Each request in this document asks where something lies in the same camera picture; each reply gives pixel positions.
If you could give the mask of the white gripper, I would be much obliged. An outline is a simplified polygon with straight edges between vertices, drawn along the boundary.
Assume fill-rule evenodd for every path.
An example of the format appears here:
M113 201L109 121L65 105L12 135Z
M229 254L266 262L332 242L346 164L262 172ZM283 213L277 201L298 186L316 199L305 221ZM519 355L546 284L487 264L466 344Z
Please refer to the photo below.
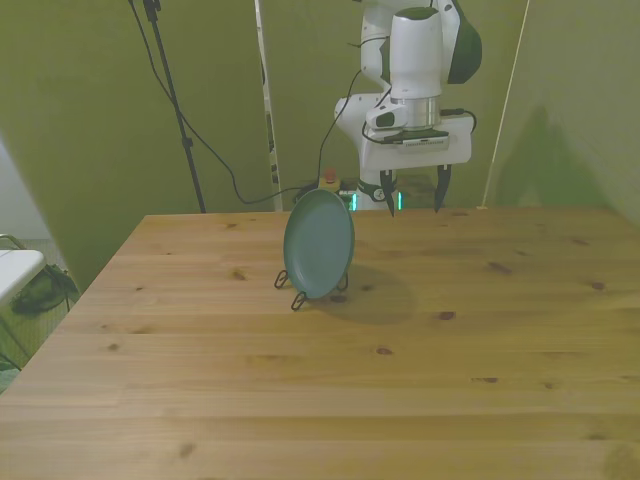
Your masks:
M389 132L374 132L367 128L362 137L361 169L380 171L380 185L392 217L395 216L396 182L392 170L437 167L434 211L443 204L451 181L452 166L471 159L473 117L445 117L439 125L423 131L400 131L390 143L383 142Z

